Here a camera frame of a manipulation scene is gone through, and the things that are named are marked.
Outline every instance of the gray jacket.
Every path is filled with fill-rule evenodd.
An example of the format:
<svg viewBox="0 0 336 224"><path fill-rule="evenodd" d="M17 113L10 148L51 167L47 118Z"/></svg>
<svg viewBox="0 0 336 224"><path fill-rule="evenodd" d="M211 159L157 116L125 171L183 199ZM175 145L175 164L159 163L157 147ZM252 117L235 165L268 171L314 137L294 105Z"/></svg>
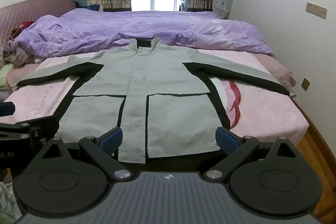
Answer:
<svg viewBox="0 0 336 224"><path fill-rule="evenodd" d="M134 39L91 58L70 56L67 63L27 75L18 86L70 75L80 77L74 84L77 90L57 110L62 113L58 136L75 142L118 125L123 130L118 159L124 162L219 149L215 130L229 128L230 121L209 75L289 95L270 74L195 49L164 45L159 38L149 48L138 48Z"/></svg>

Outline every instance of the pink quilted headboard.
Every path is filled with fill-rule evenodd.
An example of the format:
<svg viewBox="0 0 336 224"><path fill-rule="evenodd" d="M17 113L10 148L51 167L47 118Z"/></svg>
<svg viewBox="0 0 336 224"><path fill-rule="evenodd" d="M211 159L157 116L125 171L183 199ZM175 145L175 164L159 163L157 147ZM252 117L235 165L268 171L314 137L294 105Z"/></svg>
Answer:
<svg viewBox="0 0 336 224"><path fill-rule="evenodd" d="M26 0L0 8L0 68L2 47L13 29L24 21L36 21L45 15L60 17L74 8L72 0Z"/></svg>

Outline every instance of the purple blanket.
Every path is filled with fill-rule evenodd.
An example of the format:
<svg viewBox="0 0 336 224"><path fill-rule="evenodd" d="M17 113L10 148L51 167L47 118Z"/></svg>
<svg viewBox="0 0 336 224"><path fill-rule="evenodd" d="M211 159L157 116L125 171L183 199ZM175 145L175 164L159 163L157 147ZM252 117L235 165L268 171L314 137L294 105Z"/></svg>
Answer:
<svg viewBox="0 0 336 224"><path fill-rule="evenodd" d="M259 31L241 21L218 19L212 12L96 12L72 10L59 18L46 15L16 40L43 58L98 52L125 46L132 38L160 37L168 45L235 50L274 57Z"/></svg>

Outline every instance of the wall socket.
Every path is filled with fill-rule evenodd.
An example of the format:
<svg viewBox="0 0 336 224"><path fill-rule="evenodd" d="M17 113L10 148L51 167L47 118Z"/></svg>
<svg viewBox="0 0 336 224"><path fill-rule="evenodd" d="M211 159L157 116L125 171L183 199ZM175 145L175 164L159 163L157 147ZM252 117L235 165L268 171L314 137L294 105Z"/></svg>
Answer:
<svg viewBox="0 0 336 224"><path fill-rule="evenodd" d="M307 2L306 12L327 19L327 9Z"/></svg>
<svg viewBox="0 0 336 224"><path fill-rule="evenodd" d="M310 82L308 81L307 78L305 78L303 81L302 81L302 84L301 84L301 87L307 91L308 87L310 86Z"/></svg>

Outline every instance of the baseboard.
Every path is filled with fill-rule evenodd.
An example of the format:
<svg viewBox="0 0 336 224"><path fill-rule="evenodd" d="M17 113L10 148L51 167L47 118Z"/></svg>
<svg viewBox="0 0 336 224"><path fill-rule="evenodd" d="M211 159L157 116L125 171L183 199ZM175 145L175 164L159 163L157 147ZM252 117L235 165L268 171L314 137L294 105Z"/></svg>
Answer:
<svg viewBox="0 0 336 224"><path fill-rule="evenodd" d="M325 161L329 165L333 175L336 177L336 158L334 154L331 152L329 146L323 139L321 133L317 130L316 126L312 123L306 113L299 107L299 105L292 100L296 107L301 111L302 115L305 117L307 122L309 123L309 133L314 142L316 143L317 147L320 149Z"/></svg>

